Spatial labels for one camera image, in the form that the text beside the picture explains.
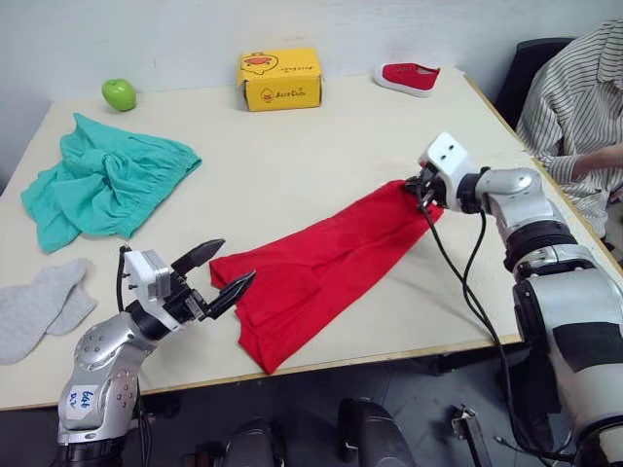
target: metal bracket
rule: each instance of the metal bracket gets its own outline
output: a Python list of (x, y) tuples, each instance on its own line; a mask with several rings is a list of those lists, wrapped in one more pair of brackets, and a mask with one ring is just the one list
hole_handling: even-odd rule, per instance
[(492, 467), (476, 412), (461, 405), (452, 418), (452, 428), (460, 440), (467, 440), (476, 467)]

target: yellow box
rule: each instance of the yellow box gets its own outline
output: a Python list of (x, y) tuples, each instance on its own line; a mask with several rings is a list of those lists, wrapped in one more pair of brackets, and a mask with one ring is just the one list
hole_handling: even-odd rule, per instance
[(254, 52), (238, 64), (238, 86), (251, 111), (317, 107), (321, 77), (314, 49)]

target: red shoe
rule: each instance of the red shoe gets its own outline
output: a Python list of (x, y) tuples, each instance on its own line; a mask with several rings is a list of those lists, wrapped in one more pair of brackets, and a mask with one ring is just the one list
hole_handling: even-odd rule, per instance
[(386, 63), (377, 68), (374, 81), (390, 90), (429, 97), (440, 71), (441, 68), (427, 68), (417, 63)]

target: gray sock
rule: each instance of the gray sock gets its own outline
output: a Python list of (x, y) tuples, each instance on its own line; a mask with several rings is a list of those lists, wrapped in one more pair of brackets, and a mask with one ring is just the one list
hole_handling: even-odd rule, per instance
[(30, 285), (0, 289), (0, 364), (25, 357), (50, 327), (65, 334), (95, 307), (82, 289), (87, 261), (42, 269)]

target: cartoon duck logo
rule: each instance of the cartoon duck logo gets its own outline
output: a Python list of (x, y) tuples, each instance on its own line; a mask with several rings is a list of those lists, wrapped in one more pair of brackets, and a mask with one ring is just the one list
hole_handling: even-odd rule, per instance
[(275, 98), (275, 93), (273, 92), (273, 90), (263, 88), (262, 92), (260, 93), (260, 97), (264, 102), (273, 102), (273, 99)]
[(255, 52), (253, 54), (243, 55), (240, 60), (240, 69), (248, 71), (256, 75), (263, 75), (272, 70), (278, 64), (279, 59), (274, 55), (264, 54), (263, 52)]

